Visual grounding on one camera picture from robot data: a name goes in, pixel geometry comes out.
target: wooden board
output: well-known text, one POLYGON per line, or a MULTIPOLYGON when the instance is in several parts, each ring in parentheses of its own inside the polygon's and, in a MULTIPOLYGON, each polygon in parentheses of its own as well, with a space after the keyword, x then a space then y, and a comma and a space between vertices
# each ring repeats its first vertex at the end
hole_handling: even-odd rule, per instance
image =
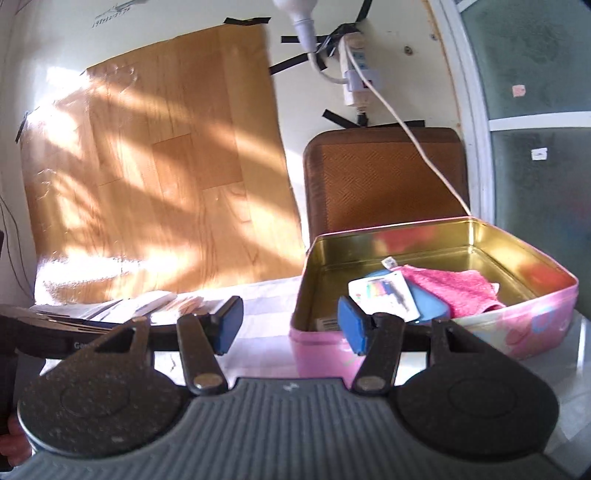
POLYGON ((304 247, 261 25, 87 69, 31 115, 22 168, 53 300, 91 303, 301 273, 304 247))

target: white card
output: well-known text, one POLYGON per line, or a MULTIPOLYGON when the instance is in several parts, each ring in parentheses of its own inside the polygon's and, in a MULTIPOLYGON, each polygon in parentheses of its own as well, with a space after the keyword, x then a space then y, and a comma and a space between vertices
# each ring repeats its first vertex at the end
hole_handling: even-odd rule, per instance
POLYGON ((548 149, 546 147, 533 149, 531 151, 531 159, 534 161, 547 160, 548 159, 548 149))
POLYGON ((400 271, 353 280, 349 282, 349 296, 368 315, 384 312, 405 322, 421 316, 400 271))

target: white cable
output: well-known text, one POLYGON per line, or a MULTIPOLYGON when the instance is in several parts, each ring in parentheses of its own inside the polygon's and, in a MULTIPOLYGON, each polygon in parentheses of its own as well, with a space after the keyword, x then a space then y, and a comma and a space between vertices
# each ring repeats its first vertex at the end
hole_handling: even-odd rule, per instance
POLYGON ((437 175, 439 177, 439 179, 443 182, 443 184, 447 187, 447 189, 452 193, 452 195, 457 199, 457 201, 460 202, 460 205, 462 205, 462 208, 464 209, 466 214, 468 216, 472 216, 472 213, 471 213, 470 209, 468 208, 468 205, 466 205, 466 202, 464 202, 464 200, 462 199, 460 194, 456 191, 456 189, 452 186, 452 184, 449 183, 447 181, 447 179, 443 176, 443 173, 441 173, 439 171, 439 169, 435 165, 433 165, 431 160, 429 160, 429 158, 427 157, 427 154, 425 153, 425 151, 421 147, 421 144, 418 142, 417 138, 410 131, 409 127, 407 127, 407 124, 404 123, 404 121, 398 116, 398 114, 396 113, 394 108, 392 108, 392 105, 390 105, 387 102, 387 100, 375 89, 375 87, 371 84, 371 82, 363 74, 363 71, 359 67, 359 64, 355 61, 355 58, 353 57, 353 53, 351 52, 351 49, 349 48, 349 46, 347 44, 345 44, 345 49, 347 51, 347 56, 349 57, 350 62, 353 64, 353 67, 355 68, 355 70, 359 74, 359 77, 361 78, 363 83, 367 85, 369 90, 371 90, 373 92, 373 94, 376 97, 378 97, 378 99, 384 104, 384 106, 388 109, 388 111, 398 121, 398 123, 400 124, 402 129, 406 132, 406 134, 410 138, 411 142, 413 142, 414 146, 417 147, 417 150, 418 150, 419 154, 421 155, 421 157, 423 158, 424 162, 428 165, 428 167, 431 170, 433 170, 435 175, 437 175))
POLYGON ((318 59, 316 58, 316 53, 308 53, 308 59, 310 60, 310 64, 312 68, 320 73, 326 80, 331 83, 336 83, 337 85, 346 85, 349 83, 347 79, 336 79, 331 77, 330 75, 325 74, 322 70, 320 70, 320 66, 318 65, 318 59))

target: pink tin box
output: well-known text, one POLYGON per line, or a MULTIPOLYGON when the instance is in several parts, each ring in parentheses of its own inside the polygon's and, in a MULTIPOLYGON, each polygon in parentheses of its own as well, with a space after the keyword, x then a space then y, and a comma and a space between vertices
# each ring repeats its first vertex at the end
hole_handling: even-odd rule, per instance
POLYGON ((318 332, 336 317, 348 283, 400 265, 436 270, 478 270, 499 283, 506 308, 455 319, 514 358, 557 346, 566 335, 579 292, 577 278, 547 255, 476 218, 404 223, 321 235, 310 248, 291 321, 291 346, 302 377, 342 377, 350 385, 362 357, 340 332, 318 332))

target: sticker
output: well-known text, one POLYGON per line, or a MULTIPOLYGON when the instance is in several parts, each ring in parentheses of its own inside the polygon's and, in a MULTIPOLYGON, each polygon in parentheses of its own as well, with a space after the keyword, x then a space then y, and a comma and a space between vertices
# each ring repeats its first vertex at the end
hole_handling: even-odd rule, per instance
POLYGON ((387 270, 393 271, 394 268, 398 266, 398 262, 396 262, 396 260, 394 260, 392 257, 388 257, 382 260, 382 265, 387 270))
POLYGON ((405 322, 421 316, 400 271, 353 280, 349 282, 349 296, 368 315, 384 312, 405 322))
POLYGON ((513 97, 525 96, 525 85, 513 85, 513 97))
POLYGON ((548 159, 548 149, 544 148, 535 148, 531 151, 531 159, 532 160, 546 160, 548 159))

